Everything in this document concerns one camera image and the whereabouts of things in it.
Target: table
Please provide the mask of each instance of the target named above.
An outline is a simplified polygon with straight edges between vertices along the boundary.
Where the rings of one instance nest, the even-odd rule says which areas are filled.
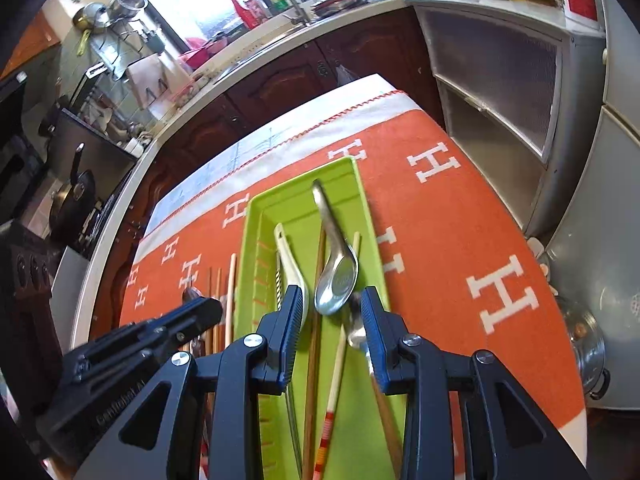
[[[210,268],[221,267],[226,282],[249,199],[345,155],[358,161],[391,309],[443,350],[495,352],[584,463],[573,349],[522,232],[447,134],[377,75],[261,127],[164,197],[136,253],[120,323],[175,308],[189,282],[207,293]]]

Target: refrigerator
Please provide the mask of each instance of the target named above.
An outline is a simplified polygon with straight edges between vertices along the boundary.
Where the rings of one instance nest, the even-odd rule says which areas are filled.
[[[609,389],[598,408],[640,409],[640,33],[603,0],[606,81],[591,151],[549,242],[551,283],[604,334]]]

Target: silver bolt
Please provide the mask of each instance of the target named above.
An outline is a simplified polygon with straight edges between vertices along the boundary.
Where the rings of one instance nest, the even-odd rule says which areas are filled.
[[[476,352],[476,359],[478,359],[478,361],[483,365],[490,365],[495,361],[495,355],[488,350],[478,350]]]
[[[402,342],[407,346],[418,346],[422,342],[422,338],[417,334],[404,334]]]
[[[248,346],[249,348],[253,348],[254,346],[258,346],[262,343],[262,336],[260,334],[249,334],[244,336],[244,346]]]
[[[176,366],[182,366],[189,362],[189,354],[187,352],[176,352],[171,356],[171,362]]]

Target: frying pan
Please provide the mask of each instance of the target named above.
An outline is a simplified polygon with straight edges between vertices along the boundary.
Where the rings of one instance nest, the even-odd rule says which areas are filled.
[[[78,9],[72,21],[75,28],[82,30],[82,39],[76,51],[78,56],[84,56],[86,42],[89,40],[92,32],[101,34],[111,24],[109,15],[107,14],[107,7],[98,2],[86,4],[84,7]]]
[[[78,176],[82,150],[84,143],[78,144],[69,180],[54,194],[49,212],[51,240],[66,245],[72,245],[78,238],[84,221],[95,205],[94,174],[86,170]]]

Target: green tray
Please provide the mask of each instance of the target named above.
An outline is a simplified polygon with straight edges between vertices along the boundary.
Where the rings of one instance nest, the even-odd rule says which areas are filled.
[[[318,236],[321,225],[320,215],[311,193],[311,184],[316,178],[322,182],[332,211],[347,239],[353,240],[356,231],[362,235],[356,290],[374,285],[378,289],[383,305],[388,308],[376,234],[358,167],[353,157],[343,157],[265,191],[249,202],[242,236],[238,294],[234,312],[236,336],[254,332],[262,316],[276,309],[276,245],[273,229],[280,222],[284,226],[287,241],[308,287],[309,309],[313,308]],[[340,314],[323,317],[316,413],[316,450],[322,433],[339,334]],[[292,378],[301,448],[309,340],[310,323],[307,321],[298,341],[298,353]],[[395,396],[390,397],[390,401],[400,435],[402,435],[405,399]],[[298,480],[284,396],[260,396],[258,406],[264,478],[266,480]],[[324,478],[326,480],[345,478],[371,480],[393,477],[364,355],[353,348],[347,348],[340,397],[335,412],[334,433]]]

